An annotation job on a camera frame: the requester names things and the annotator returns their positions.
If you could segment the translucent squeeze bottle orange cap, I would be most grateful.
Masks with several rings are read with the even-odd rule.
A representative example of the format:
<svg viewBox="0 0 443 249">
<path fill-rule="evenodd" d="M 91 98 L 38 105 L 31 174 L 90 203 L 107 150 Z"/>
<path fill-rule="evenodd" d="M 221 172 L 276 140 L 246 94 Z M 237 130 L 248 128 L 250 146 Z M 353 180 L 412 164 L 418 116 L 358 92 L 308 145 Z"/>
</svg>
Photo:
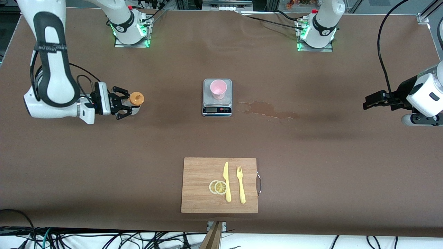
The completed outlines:
<svg viewBox="0 0 443 249">
<path fill-rule="evenodd" d="M 144 101 L 145 98 L 141 92 L 133 92 L 130 94 L 127 104 L 131 107 L 131 115 L 135 115 L 139 112 Z"/>
</svg>

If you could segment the pink plastic cup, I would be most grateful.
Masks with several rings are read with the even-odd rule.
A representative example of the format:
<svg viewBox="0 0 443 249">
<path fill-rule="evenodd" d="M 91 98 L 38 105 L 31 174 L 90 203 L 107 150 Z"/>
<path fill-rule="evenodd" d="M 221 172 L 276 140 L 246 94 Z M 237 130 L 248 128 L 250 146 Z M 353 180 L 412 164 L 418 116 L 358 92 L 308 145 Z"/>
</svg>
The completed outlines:
<svg viewBox="0 0 443 249">
<path fill-rule="evenodd" d="M 227 83 L 224 80 L 216 79 L 210 83 L 209 89 L 215 99 L 221 100 L 226 94 Z"/>
</svg>

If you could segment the wooden cutting board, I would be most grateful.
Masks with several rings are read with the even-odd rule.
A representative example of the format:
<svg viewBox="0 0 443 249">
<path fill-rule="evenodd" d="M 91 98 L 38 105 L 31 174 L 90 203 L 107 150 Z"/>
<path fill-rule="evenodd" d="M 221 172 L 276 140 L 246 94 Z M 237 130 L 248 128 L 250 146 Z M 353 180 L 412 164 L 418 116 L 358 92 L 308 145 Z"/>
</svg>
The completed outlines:
<svg viewBox="0 0 443 249">
<path fill-rule="evenodd" d="M 209 184 L 224 181 L 223 170 L 228 162 L 232 201 L 225 194 L 212 194 Z M 237 167 L 243 171 L 246 203 L 239 199 Z M 258 213 L 257 160 L 255 158 L 196 158 L 184 159 L 182 175 L 181 212 L 184 214 L 256 214 Z"/>
</svg>

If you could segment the silver digital kitchen scale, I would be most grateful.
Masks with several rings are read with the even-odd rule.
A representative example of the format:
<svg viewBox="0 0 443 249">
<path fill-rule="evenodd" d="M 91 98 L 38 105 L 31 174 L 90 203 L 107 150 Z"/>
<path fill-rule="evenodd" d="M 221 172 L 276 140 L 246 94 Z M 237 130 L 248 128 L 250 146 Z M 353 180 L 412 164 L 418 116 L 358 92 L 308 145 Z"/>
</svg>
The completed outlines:
<svg viewBox="0 0 443 249">
<path fill-rule="evenodd" d="M 203 82 L 201 113 L 205 117 L 229 117 L 233 113 L 233 83 L 230 79 L 221 79 L 227 83 L 227 91 L 223 99 L 213 97 L 209 85 L 216 79 L 205 79 Z"/>
</svg>

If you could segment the yellow plastic knife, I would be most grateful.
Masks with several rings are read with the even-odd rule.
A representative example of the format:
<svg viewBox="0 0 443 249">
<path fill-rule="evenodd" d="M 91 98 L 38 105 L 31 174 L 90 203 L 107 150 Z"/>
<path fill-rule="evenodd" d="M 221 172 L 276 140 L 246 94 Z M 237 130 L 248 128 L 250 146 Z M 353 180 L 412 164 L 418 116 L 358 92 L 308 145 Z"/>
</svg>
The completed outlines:
<svg viewBox="0 0 443 249">
<path fill-rule="evenodd" d="M 226 201 L 227 202 L 231 202 L 232 201 L 232 197 L 231 197 L 230 185 L 229 185 L 228 162 L 226 162 L 225 165 L 224 165 L 223 177 L 224 177 L 225 182 L 226 182 L 226 193 L 225 193 Z"/>
</svg>

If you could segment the orange toy food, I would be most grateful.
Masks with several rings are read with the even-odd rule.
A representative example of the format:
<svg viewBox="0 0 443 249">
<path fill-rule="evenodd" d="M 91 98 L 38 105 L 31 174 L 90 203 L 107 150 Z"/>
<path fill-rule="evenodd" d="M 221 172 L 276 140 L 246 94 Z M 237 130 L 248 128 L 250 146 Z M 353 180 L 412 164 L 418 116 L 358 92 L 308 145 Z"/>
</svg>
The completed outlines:
<svg viewBox="0 0 443 249">
<path fill-rule="evenodd" d="M 307 5 L 307 4 L 311 4 L 311 0 L 288 0 L 286 2 L 286 9 L 290 10 L 292 9 L 294 6 L 301 6 L 301 5 Z"/>
</svg>

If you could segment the white power strip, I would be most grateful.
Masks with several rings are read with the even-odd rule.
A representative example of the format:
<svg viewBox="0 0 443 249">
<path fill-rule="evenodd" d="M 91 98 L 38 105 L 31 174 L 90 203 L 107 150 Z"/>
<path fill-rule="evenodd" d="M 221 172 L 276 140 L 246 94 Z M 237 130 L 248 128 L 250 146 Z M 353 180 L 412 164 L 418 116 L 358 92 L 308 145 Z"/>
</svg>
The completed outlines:
<svg viewBox="0 0 443 249">
<path fill-rule="evenodd" d="M 206 11 L 253 11 L 253 0 L 202 0 L 201 9 Z"/>
</svg>

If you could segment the yellow plastic fork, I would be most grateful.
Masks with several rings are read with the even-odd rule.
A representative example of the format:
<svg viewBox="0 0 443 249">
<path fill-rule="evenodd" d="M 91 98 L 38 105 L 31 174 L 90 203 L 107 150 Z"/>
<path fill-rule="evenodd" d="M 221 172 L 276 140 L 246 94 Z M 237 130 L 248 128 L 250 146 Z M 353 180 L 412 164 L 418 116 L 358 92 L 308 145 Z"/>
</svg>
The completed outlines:
<svg viewBox="0 0 443 249">
<path fill-rule="evenodd" d="M 243 186 L 243 171 L 242 171 L 241 166 L 237 167 L 237 178 L 239 181 L 239 199 L 242 204 L 245 204 L 246 197 L 245 197 L 245 190 L 244 190 L 244 186 Z"/>
</svg>

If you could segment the wooden bar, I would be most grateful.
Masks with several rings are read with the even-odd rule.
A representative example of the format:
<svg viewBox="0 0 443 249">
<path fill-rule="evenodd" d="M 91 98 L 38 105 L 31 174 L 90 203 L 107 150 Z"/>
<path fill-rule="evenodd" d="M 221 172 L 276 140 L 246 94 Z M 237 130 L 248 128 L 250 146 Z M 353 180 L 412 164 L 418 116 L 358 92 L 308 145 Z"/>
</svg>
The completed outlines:
<svg viewBox="0 0 443 249">
<path fill-rule="evenodd" d="M 198 249 L 220 249 L 223 228 L 223 222 L 213 222 Z"/>
</svg>

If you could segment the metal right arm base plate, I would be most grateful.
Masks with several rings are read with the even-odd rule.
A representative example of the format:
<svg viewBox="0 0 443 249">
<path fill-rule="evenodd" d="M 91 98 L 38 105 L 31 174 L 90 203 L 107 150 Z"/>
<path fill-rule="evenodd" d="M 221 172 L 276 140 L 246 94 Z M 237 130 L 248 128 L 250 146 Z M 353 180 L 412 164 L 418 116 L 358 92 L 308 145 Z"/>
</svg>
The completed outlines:
<svg viewBox="0 0 443 249">
<path fill-rule="evenodd" d="M 114 47 L 116 48 L 149 48 L 150 47 L 150 38 L 142 38 L 136 44 L 124 44 L 119 39 L 115 38 Z"/>
</svg>

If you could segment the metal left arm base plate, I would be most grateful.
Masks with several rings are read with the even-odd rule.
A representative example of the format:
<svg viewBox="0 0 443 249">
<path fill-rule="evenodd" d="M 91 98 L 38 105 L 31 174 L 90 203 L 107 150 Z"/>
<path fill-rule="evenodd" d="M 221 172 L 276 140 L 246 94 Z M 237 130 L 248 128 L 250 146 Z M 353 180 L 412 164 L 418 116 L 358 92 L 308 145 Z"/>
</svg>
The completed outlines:
<svg viewBox="0 0 443 249">
<path fill-rule="evenodd" d="M 304 41 L 297 42 L 297 50 L 299 52 L 333 52 L 333 46 L 332 43 L 329 42 L 326 47 L 323 48 L 314 48 L 309 46 Z"/>
</svg>

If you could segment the aluminium frame profile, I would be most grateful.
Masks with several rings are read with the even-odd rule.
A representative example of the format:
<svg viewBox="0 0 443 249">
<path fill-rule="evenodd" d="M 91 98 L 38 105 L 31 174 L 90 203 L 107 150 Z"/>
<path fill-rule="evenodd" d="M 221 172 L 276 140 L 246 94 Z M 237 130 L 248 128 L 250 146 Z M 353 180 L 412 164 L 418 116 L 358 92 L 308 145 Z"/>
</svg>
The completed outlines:
<svg viewBox="0 0 443 249">
<path fill-rule="evenodd" d="M 428 24 L 429 16 L 443 6 L 443 0 L 432 0 L 421 12 L 417 14 L 418 24 Z"/>
</svg>

